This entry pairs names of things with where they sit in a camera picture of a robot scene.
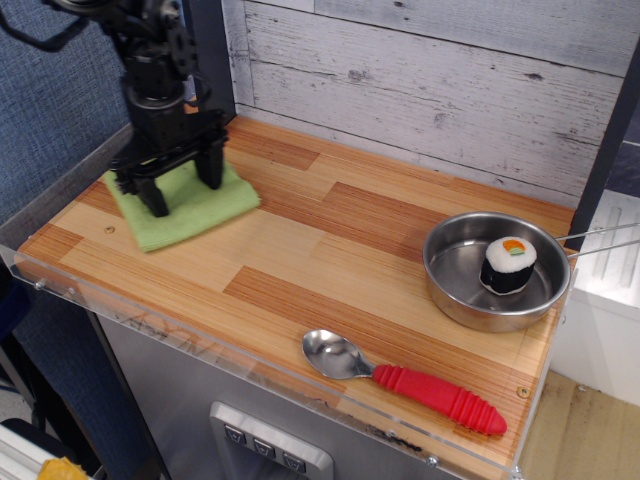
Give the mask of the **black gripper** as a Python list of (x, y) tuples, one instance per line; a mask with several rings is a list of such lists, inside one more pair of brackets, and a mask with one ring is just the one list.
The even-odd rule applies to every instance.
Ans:
[(222, 184), (223, 145), (227, 139), (221, 110), (189, 113), (189, 102), (176, 94), (146, 98), (124, 91), (133, 134), (116, 154), (111, 170), (124, 193), (137, 193), (154, 217), (169, 214), (155, 178), (193, 160), (199, 179), (212, 190)]

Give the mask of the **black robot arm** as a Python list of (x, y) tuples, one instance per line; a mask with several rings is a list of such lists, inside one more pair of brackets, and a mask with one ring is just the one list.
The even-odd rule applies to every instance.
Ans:
[(111, 38), (124, 66), (121, 78), (133, 133), (111, 163), (116, 185), (136, 195), (156, 217), (169, 210), (156, 178), (188, 161), (199, 179), (216, 190), (222, 184), (225, 114), (202, 111), (185, 98), (185, 82), (198, 78), (195, 40), (175, 1), (51, 1), (49, 7), (75, 16), (58, 34), (40, 40), (1, 22), (10, 37), (44, 52), (58, 52), (90, 22)]

